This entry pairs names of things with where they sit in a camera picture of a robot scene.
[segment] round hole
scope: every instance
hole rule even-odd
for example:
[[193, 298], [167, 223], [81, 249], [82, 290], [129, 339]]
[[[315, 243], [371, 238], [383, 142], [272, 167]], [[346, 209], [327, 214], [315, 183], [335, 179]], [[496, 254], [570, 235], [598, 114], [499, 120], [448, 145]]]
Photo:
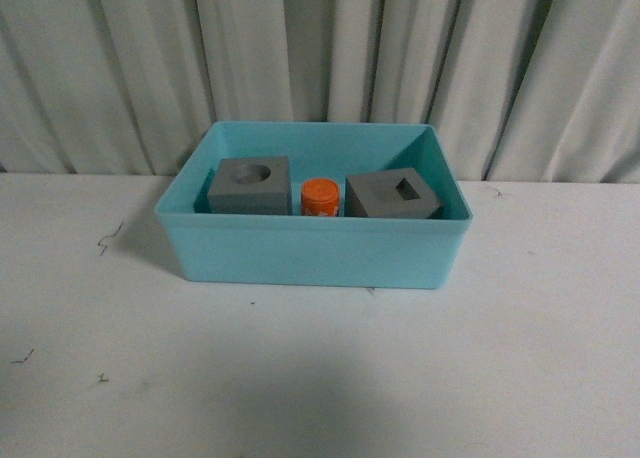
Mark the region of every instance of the round hole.
[[253, 185], [271, 176], [271, 170], [264, 165], [240, 165], [231, 178], [239, 185]]

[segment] gray block with round hole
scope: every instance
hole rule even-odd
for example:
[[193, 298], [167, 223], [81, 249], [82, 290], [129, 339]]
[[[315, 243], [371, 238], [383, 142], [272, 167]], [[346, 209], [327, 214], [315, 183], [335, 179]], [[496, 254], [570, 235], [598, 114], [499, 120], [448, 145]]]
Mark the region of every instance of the gray block with round hole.
[[270, 156], [220, 160], [207, 198], [212, 213], [290, 215], [289, 159]]
[[349, 175], [345, 216], [430, 218], [442, 202], [414, 168]]

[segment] orange bottle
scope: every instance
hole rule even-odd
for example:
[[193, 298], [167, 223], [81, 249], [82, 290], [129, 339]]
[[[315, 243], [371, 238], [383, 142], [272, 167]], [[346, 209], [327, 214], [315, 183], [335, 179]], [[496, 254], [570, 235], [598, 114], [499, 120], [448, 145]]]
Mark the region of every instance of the orange bottle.
[[338, 216], [340, 187], [328, 178], [312, 178], [302, 184], [302, 214], [305, 216]]

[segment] orange cap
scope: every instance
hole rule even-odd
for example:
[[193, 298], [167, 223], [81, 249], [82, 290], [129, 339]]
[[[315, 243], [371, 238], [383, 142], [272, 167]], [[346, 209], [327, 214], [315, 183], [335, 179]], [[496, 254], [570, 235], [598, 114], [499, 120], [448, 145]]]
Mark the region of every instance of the orange cap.
[[302, 184], [302, 214], [338, 216], [340, 187], [328, 178], [312, 178]]

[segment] curtain fold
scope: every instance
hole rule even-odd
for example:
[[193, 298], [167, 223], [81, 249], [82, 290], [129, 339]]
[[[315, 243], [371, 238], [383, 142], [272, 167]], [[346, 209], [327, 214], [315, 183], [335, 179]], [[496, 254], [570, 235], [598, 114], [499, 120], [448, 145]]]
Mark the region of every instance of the curtain fold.
[[461, 179], [640, 182], [638, 29], [640, 0], [0, 0], [0, 169], [175, 174], [216, 120], [428, 122]]
[[639, 29], [640, 0], [554, 0], [489, 178], [639, 182]]

